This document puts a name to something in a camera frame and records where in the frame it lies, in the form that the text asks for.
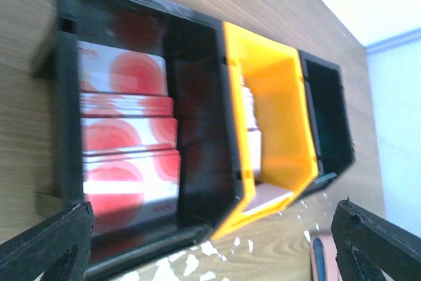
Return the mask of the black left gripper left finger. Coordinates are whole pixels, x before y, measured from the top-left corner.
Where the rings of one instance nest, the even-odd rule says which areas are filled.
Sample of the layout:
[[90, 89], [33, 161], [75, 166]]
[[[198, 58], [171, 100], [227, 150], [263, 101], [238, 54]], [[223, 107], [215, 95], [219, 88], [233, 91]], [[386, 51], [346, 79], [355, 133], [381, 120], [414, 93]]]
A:
[[93, 209], [79, 203], [1, 244], [2, 280], [82, 280], [90, 256]]

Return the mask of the pink leather card holder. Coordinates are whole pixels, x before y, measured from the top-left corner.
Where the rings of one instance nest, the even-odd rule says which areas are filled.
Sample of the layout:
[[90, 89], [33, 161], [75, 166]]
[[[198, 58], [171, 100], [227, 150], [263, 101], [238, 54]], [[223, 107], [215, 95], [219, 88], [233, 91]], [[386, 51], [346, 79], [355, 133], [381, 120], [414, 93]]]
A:
[[337, 249], [330, 232], [312, 235], [310, 237], [312, 280], [342, 281], [336, 257]]

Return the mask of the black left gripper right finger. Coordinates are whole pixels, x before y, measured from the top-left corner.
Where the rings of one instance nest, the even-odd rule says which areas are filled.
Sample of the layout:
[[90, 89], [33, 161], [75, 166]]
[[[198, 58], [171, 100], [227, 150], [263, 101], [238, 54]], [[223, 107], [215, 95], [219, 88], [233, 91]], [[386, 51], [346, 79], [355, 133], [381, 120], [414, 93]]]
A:
[[331, 231], [343, 280], [420, 279], [420, 238], [349, 199], [338, 202]]

